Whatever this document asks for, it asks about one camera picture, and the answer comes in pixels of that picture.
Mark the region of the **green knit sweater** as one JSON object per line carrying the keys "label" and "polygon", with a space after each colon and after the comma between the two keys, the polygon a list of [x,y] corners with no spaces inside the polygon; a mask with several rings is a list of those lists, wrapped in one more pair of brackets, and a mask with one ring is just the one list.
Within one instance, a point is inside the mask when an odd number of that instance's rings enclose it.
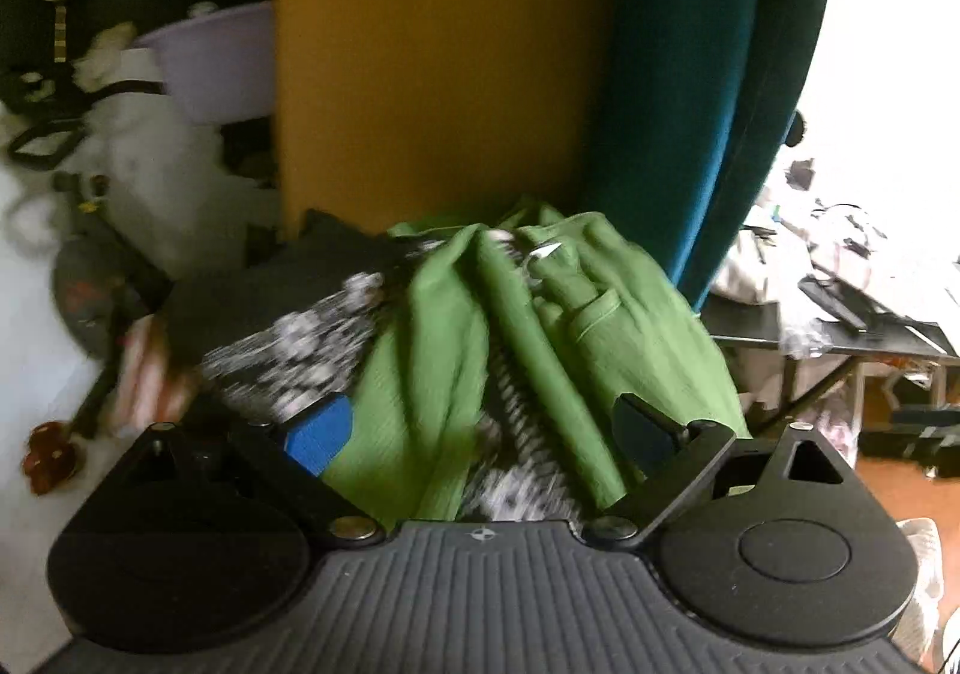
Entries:
{"label": "green knit sweater", "polygon": [[639,396],[747,429],[726,360],[656,260],[599,213],[401,225],[413,270],[352,396],[329,488],[382,525],[579,520],[643,482],[613,435]]}

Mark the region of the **black white patterned garment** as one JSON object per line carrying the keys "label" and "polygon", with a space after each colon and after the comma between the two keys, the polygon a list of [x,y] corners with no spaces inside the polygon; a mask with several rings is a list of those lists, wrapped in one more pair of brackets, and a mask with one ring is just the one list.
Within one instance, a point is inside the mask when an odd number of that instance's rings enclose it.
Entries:
{"label": "black white patterned garment", "polygon": [[416,371],[387,307],[382,275],[361,271],[205,351],[203,381],[245,419],[285,422],[345,396],[352,437],[324,479],[386,526],[581,520],[578,479],[501,336],[469,315]]}

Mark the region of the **black side table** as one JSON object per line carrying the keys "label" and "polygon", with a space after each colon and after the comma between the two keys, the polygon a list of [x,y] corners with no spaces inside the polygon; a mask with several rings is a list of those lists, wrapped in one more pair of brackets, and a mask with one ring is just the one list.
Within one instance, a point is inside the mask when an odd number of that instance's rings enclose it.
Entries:
{"label": "black side table", "polygon": [[800,362],[779,346],[779,307],[776,303],[745,305],[722,297],[709,296],[701,312],[704,328],[721,348],[776,351],[781,357],[781,396],[776,411],[766,419],[748,414],[747,422],[754,435],[765,434],[784,419],[797,416],[825,395],[840,381],[861,371],[866,362],[903,360],[929,362],[939,371],[957,367],[958,356],[939,326],[919,326],[919,335],[908,332],[907,325],[891,318],[882,318],[867,333],[851,333],[839,323],[815,322],[815,332],[822,336],[815,342],[814,354],[843,356],[841,364],[814,383],[804,395],[794,396]]}

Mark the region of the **lavender plastic basin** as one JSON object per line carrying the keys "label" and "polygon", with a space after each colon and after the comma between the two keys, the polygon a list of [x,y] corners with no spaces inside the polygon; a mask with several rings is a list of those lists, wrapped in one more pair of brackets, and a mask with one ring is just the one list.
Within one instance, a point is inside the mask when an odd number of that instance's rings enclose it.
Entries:
{"label": "lavender plastic basin", "polygon": [[167,94],[192,122],[228,125],[275,110],[275,21],[270,2],[218,10],[145,34]]}

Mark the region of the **yellow wardrobe panel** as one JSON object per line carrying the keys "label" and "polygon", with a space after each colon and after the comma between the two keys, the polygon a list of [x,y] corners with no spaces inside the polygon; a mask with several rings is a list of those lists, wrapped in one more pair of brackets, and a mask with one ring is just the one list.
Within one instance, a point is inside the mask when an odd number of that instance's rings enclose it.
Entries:
{"label": "yellow wardrobe panel", "polygon": [[605,0],[274,0],[280,190],[382,231],[555,198],[596,84]]}

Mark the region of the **teal curtain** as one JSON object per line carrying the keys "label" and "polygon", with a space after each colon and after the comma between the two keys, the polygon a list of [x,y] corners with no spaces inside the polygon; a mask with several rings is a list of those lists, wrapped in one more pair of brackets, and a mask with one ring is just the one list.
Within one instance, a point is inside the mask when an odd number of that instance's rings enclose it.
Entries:
{"label": "teal curtain", "polygon": [[692,307],[796,117],[827,0],[610,0],[573,198]]}

